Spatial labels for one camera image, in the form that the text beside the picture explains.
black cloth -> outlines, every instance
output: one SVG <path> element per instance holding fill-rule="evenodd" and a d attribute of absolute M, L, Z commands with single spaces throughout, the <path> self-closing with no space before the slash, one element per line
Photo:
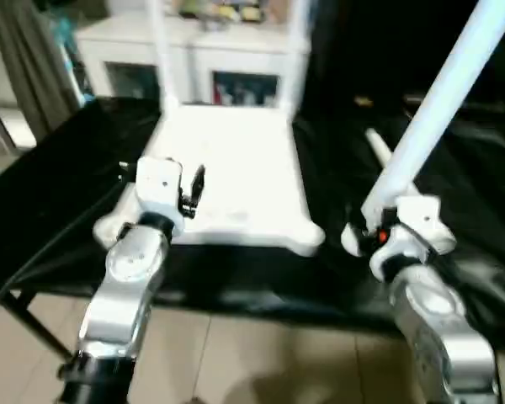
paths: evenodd
<path fill-rule="evenodd" d="M 0 284 L 117 184 L 123 174 L 118 163 L 140 156 L 158 117 L 157 105 L 147 101 L 99 100 L 0 175 Z M 340 233 L 348 206 L 362 203 L 380 172 L 364 130 L 375 127 L 394 146 L 408 120 L 396 109 L 355 108 L 321 121 L 298 116 L 294 134 L 306 198 L 327 236 L 317 255 L 173 246 L 156 303 L 394 331 L 385 287 L 372 279 L 366 260 L 342 249 Z M 452 254 L 457 276 L 488 296 L 505 297 L 505 120 L 457 120 L 417 185 L 442 199 L 442 218 L 458 240 Z M 90 296 L 104 275 L 104 250 L 93 240 L 92 226 L 114 207 L 120 190 L 49 251 L 33 269 L 40 274 L 19 287 Z M 482 314 L 480 328 L 505 346 L 505 311 L 482 308 Z"/>

white cabinet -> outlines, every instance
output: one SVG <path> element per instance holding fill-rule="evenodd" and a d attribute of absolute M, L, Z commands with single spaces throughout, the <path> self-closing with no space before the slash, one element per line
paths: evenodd
<path fill-rule="evenodd" d="M 234 87 L 248 86 L 249 89 L 245 89 L 248 92 L 253 91 L 252 88 L 255 88 L 254 91 L 260 88 L 258 91 L 268 93 L 271 87 L 269 78 L 276 80 L 284 74 L 288 46 L 285 26 L 233 24 L 221 31 L 204 32 L 196 20 L 167 17 L 166 29 L 172 80 L 183 103 L 214 103 L 216 73 L 240 73 L 233 78 L 237 83 Z M 110 17 L 78 30 L 76 37 L 96 95 L 124 95 L 113 85 L 110 75 L 115 73 L 109 69 L 112 64 L 156 65 L 152 32 L 148 18 L 142 12 Z M 304 38 L 299 47 L 305 60 L 309 51 L 308 41 Z M 261 89 L 263 82 L 268 83 L 267 89 Z M 237 90 L 227 89 L 228 93 L 233 91 Z M 141 96 L 141 92 L 129 95 Z"/>

white tray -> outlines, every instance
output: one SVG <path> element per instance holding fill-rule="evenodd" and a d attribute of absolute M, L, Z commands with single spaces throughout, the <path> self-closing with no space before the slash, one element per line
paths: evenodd
<path fill-rule="evenodd" d="M 145 155 L 181 162 L 184 193 L 205 165 L 197 215 L 174 244 L 286 247 L 311 256 L 323 241 L 307 209 L 291 127 L 278 109 L 179 106 L 159 122 Z M 110 247 L 140 213 L 130 186 L 96 223 L 96 238 Z"/>

curtain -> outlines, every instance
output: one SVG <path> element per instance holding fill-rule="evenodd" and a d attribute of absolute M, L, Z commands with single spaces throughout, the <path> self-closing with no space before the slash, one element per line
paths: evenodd
<path fill-rule="evenodd" d="M 0 50 L 39 142 L 79 108 L 50 27 L 31 0 L 0 0 Z"/>

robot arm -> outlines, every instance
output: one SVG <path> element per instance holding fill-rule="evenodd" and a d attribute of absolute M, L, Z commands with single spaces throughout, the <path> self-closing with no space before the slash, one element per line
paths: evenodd
<path fill-rule="evenodd" d="M 124 224 L 110 248 L 106 273 L 82 321 L 77 354 L 62 367 L 60 403 L 125 404 L 150 316 L 152 297 L 164 279 L 164 263 L 183 218 L 193 218 L 204 188 L 201 167 L 191 196 L 180 188 L 182 167 L 171 159 L 143 157 L 136 171 L 142 207 L 135 224 Z"/>
<path fill-rule="evenodd" d="M 480 0 L 393 155 L 377 133 L 367 132 L 385 168 L 363 216 L 341 238 L 349 253 L 369 255 L 373 275 L 390 286 L 395 324 L 430 403 L 500 402 L 492 347 L 428 260 L 431 251 L 452 251 L 455 237 L 439 218 L 439 198 L 420 195 L 412 182 L 504 32 L 505 0 Z"/>

